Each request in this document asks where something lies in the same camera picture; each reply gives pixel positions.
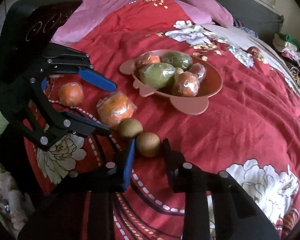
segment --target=pink bowl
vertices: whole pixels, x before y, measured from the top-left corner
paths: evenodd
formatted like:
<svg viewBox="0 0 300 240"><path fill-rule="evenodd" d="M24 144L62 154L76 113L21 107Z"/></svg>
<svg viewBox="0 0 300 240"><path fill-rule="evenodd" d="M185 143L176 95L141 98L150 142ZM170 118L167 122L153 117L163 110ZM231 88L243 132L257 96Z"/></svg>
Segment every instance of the pink bowl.
<svg viewBox="0 0 300 240"><path fill-rule="evenodd" d="M173 51L173 50L159 49L159 50L155 50L152 52L159 56L163 56L164 54L166 54L169 51ZM207 69L206 77L200 85L198 94L192 98L176 97L173 95L165 94L165 93L155 90L152 87L149 87L149 86L143 84L135 75L136 59L131 59L131 60L128 60L125 63L123 63L120 66L120 72L123 74L126 74L126 75L133 76L133 78L135 79L133 82L133 87L135 89L139 89L139 93L142 97L147 97L147 96L150 96L153 94L157 94L157 95L169 98L172 105L179 111L181 111L185 114L198 115L198 114L202 114L208 108L208 105L209 105L208 98L214 96L216 93L218 93L221 90L223 80L222 80L219 72L213 66L211 66L207 62L205 62L197 57L193 57L193 56L191 56L191 57L193 60L193 64L201 63Z"/></svg>

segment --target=pink pillow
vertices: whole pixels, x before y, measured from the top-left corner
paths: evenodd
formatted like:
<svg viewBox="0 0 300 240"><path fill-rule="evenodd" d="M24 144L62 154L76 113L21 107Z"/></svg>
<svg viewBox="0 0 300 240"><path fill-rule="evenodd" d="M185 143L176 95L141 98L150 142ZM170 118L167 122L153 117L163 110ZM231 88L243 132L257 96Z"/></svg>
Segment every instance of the pink pillow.
<svg viewBox="0 0 300 240"><path fill-rule="evenodd" d="M134 1L137 0L83 0L69 20L56 31L51 41L71 46L99 25L109 13Z"/></svg>
<svg viewBox="0 0 300 240"><path fill-rule="evenodd" d="M194 23L200 25L214 23L209 14L200 11L198 8L187 4L183 1L175 0L175 2L181 6L181 8L185 11L186 15L188 15Z"/></svg>
<svg viewBox="0 0 300 240"><path fill-rule="evenodd" d="M179 0L196 7L199 11L211 16L221 26L230 28L233 26L233 17L221 4L215 0Z"/></svg>

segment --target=plastic-wrapped green fruit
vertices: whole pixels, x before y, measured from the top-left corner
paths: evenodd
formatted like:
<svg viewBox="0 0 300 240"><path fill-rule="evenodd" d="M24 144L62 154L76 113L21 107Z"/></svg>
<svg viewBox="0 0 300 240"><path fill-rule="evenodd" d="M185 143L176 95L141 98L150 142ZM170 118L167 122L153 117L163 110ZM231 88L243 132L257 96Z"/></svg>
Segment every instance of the plastic-wrapped green fruit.
<svg viewBox="0 0 300 240"><path fill-rule="evenodd" d="M169 63L174 67L179 67L183 71L188 70L192 66L192 58L189 54L180 51L170 51L164 54L161 62Z"/></svg>
<svg viewBox="0 0 300 240"><path fill-rule="evenodd" d="M161 89L174 82L176 69L168 63L153 63L139 70L140 81L154 89Z"/></svg>

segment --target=gray headboard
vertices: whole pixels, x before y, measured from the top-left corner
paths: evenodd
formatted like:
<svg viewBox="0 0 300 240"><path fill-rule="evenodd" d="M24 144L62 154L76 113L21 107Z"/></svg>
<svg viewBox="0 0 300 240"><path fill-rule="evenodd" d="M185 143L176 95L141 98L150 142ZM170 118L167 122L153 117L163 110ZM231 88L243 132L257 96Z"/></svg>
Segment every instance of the gray headboard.
<svg viewBox="0 0 300 240"><path fill-rule="evenodd" d="M259 38L272 44L274 34L280 32L283 16L279 16L254 0L216 0L244 26L254 30Z"/></svg>

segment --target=floral blanket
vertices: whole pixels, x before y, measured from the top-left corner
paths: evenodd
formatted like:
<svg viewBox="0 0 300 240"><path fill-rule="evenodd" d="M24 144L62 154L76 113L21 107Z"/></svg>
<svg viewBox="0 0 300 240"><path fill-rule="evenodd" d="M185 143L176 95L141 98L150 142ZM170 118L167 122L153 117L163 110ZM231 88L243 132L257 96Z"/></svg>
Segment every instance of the floral blanket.
<svg viewBox="0 0 300 240"><path fill-rule="evenodd" d="M248 192L284 238L300 214L300 97L284 75L269 65L258 46L239 45L193 25L173 0L141 0L109 14L85 38L73 46L91 55L95 70L118 85L138 107L134 118L145 131L168 138L174 150L202 170L228 171ZM221 74L221 91L210 99L201 115L178 112L168 100L155 95L143 98L133 88L133 78L120 74L120 65L157 49L173 49L197 56ZM58 102L58 90L80 81L85 100L71 111L97 120L96 104L108 95L71 75L51 80L45 90L50 102ZM36 112L36 117L46 125ZM124 142L114 132L117 148ZM108 159L113 149L99 138ZM76 176L102 165L100 148L93 137L85 140L65 136L48 152L26 141L29 161L44 193L49 194L62 178ZM210 230L214 237L211 198ZM116 239L180 239L185 213L183 194L168 186L163 159L137 155L131 187L116 194L114 205ZM82 232L83 239L89 239Z"/></svg>

